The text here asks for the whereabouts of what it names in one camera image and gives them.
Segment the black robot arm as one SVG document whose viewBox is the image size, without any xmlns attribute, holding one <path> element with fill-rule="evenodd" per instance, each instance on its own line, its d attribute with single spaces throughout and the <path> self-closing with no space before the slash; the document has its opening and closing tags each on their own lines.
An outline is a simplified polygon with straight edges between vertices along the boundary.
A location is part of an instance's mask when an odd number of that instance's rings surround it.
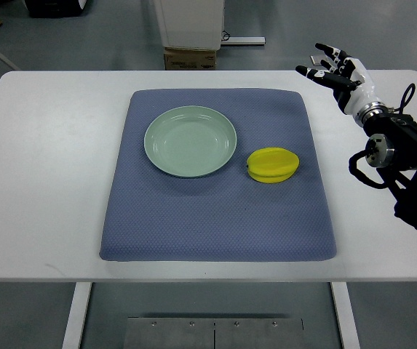
<svg viewBox="0 0 417 349">
<path fill-rule="evenodd" d="M 377 104 L 364 110 L 369 138 L 349 159 L 349 172 L 367 186 L 389 189 L 396 200 L 394 216 L 417 230 L 417 123 L 403 113 L 415 90 L 410 84 L 394 110 Z"/>
</svg>

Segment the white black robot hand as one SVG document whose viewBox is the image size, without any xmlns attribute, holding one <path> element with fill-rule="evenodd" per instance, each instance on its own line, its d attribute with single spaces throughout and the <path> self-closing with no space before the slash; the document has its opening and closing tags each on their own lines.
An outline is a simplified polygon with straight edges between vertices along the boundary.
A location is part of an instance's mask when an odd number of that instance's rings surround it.
<svg viewBox="0 0 417 349">
<path fill-rule="evenodd" d="M 321 62 L 323 69 L 298 65 L 295 71 L 315 84 L 331 89 L 342 113 L 352 116 L 359 126 L 363 126 L 370 114 L 387 111 L 382 99 L 376 94 L 369 72 L 360 60 L 342 49 L 326 44 L 317 43 L 315 47 L 329 59 Z"/>
</svg>

